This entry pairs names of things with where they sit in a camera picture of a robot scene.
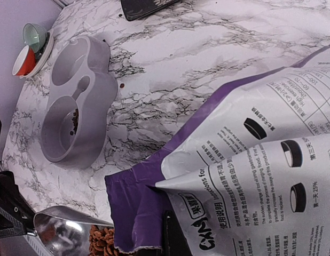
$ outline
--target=red cup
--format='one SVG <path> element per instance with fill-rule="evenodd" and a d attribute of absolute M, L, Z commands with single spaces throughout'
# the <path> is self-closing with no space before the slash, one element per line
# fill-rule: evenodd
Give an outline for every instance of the red cup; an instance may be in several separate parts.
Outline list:
<path fill-rule="evenodd" d="M 26 45 L 19 53 L 15 60 L 12 75 L 25 76 L 30 73 L 36 66 L 35 54 L 32 48 Z"/>

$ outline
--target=marble countertop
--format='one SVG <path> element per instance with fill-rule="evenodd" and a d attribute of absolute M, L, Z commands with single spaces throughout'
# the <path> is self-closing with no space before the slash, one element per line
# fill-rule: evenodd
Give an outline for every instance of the marble countertop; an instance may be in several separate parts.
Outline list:
<path fill-rule="evenodd" d="M 47 64 L 26 80 L 3 164 L 40 211 L 67 205 L 111 221 L 104 176 L 162 147 L 222 84 L 291 65 L 330 43 L 330 1 L 184 0 L 128 22 L 118 0 L 82 0 L 56 20 Z M 48 162 L 38 142 L 50 67 L 77 35 L 105 39 L 120 89 L 107 115 L 104 148 L 87 170 Z"/>

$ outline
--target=purple wall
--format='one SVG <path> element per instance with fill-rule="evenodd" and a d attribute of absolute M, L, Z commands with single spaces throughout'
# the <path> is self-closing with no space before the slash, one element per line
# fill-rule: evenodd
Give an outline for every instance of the purple wall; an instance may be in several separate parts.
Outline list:
<path fill-rule="evenodd" d="M 24 79 L 12 76 L 13 64 L 24 46 L 23 26 L 37 23 L 50 29 L 60 11 L 52 0 L 0 0 L 0 159 L 24 83 Z"/>

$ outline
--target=white saucer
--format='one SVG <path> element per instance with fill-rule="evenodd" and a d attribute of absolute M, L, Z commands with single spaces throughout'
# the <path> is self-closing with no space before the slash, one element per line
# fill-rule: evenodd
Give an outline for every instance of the white saucer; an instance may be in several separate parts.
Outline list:
<path fill-rule="evenodd" d="M 35 74 L 38 73 L 39 70 L 42 69 L 42 67 L 46 63 L 48 57 L 50 56 L 50 53 L 51 53 L 52 48 L 53 48 L 53 43 L 54 43 L 53 29 L 50 29 L 48 32 L 50 33 L 49 41 L 48 41 L 48 44 L 45 46 L 45 50 L 44 50 L 44 53 L 43 53 L 42 57 L 39 59 L 39 61 L 37 62 L 37 65 L 34 67 L 34 69 L 29 74 L 27 74 L 26 76 L 20 76 L 20 79 L 30 78 L 30 77 L 34 76 Z"/>

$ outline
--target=green cup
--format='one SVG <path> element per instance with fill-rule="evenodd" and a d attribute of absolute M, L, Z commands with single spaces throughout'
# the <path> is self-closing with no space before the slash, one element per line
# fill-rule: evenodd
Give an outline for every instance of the green cup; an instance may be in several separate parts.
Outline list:
<path fill-rule="evenodd" d="M 22 36 L 24 39 L 24 43 L 26 45 L 29 45 L 34 53 L 37 53 L 45 44 L 46 33 L 46 29 L 42 26 L 27 23 L 24 26 Z"/>

